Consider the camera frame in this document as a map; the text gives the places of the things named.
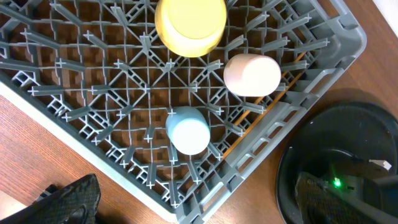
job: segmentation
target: green led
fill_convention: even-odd
[[[341,186],[341,181],[339,178],[335,177],[335,180],[333,181],[333,184],[335,187],[340,187]]]

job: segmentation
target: wooden table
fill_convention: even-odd
[[[328,0],[319,1],[324,6],[328,3]],[[311,112],[334,101],[371,100],[398,117],[398,38],[372,1],[346,0],[346,3],[368,35],[368,46]],[[275,176],[285,144],[250,175],[209,223],[283,223],[275,200]],[[95,173],[99,179],[102,192],[99,212],[110,223],[165,223],[0,97],[0,190],[29,205],[50,184],[63,187],[89,173]]]

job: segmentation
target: light blue cup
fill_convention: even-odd
[[[166,120],[166,132],[175,148],[186,155],[195,155],[207,148],[210,129],[196,108],[182,106]]]

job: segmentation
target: black plate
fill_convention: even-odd
[[[298,173],[321,177],[330,161],[358,157],[388,161],[397,173],[398,122],[386,110],[369,103],[341,103],[301,126],[280,160],[276,197],[286,223],[303,223],[294,198]]]

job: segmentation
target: dish rack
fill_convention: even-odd
[[[363,52],[361,26],[330,2],[334,17],[316,0],[228,0],[220,44],[185,58],[156,33],[157,1],[6,0],[0,93],[165,220],[203,223]],[[274,58],[278,89],[229,92],[223,69],[237,54]],[[178,106],[205,116],[203,153],[168,140]]]

